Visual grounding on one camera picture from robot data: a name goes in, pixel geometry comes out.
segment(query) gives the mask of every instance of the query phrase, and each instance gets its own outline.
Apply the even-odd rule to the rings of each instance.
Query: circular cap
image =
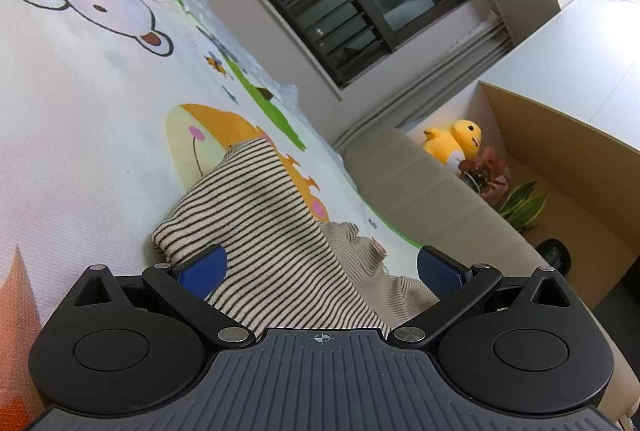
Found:
[[[218,338],[225,343],[241,343],[249,337],[249,332],[238,326],[229,326],[218,332]]]
[[[564,341],[542,330],[520,329],[498,335],[494,352],[505,364],[524,371],[545,371],[564,363],[569,355]]]
[[[424,331],[415,326],[403,326],[394,332],[396,339],[405,343],[417,343],[425,338]]]
[[[149,341],[131,330],[94,332],[78,341],[74,355],[84,367],[96,371],[120,371],[135,366],[149,352]]]

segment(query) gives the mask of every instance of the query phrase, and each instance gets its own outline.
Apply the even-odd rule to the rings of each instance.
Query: cartoon print mat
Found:
[[[416,247],[357,195],[223,29],[151,0],[0,0],[0,430],[40,410],[26,354],[94,263],[136,275],[149,235],[229,145],[263,137],[319,220],[417,277]]]

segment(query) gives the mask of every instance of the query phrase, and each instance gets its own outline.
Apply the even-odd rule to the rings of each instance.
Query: folded garment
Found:
[[[388,276],[373,242],[356,234],[353,224],[318,222],[271,144],[254,139],[229,148],[151,239],[174,265],[222,245],[227,274],[207,301],[257,335],[268,327],[386,335],[437,300],[420,282]]]

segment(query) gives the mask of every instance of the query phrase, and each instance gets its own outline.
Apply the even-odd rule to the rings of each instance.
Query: yellow plush toy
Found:
[[[444,131],[430,128],[424,135],[427,140],[422,148],[456,173],[459,173],[458,164],[465,158],[478,156],[482,142],[482,130],[471,121],[456,121]]]

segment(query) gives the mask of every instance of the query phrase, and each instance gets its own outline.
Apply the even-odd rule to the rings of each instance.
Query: plush toy head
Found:
[[[456,121],[451,126],[451,135],[462,148],[466,158],[478,156],[482,142],[482,130],[471,121]]]

